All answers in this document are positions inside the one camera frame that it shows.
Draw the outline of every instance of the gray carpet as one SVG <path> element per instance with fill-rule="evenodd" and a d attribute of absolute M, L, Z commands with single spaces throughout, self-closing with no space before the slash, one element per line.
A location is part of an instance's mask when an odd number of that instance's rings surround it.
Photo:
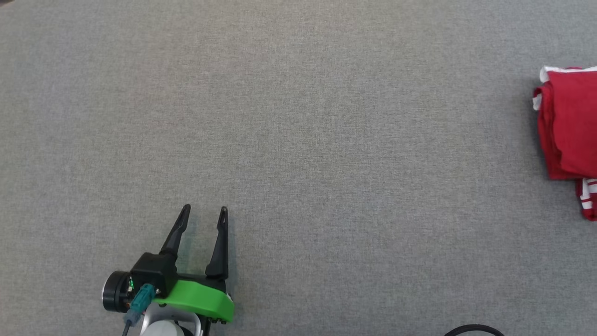
<path fill-rule="evenodd" d="M 597 65 L 597 2 L 0 7 L 0 334 L 120 335 L 100 290 L 230 209 L 214 335 L 592 335 L 597 227 L 530 96 Z M 139 329 L 131 331 L 138 335 Z"/>

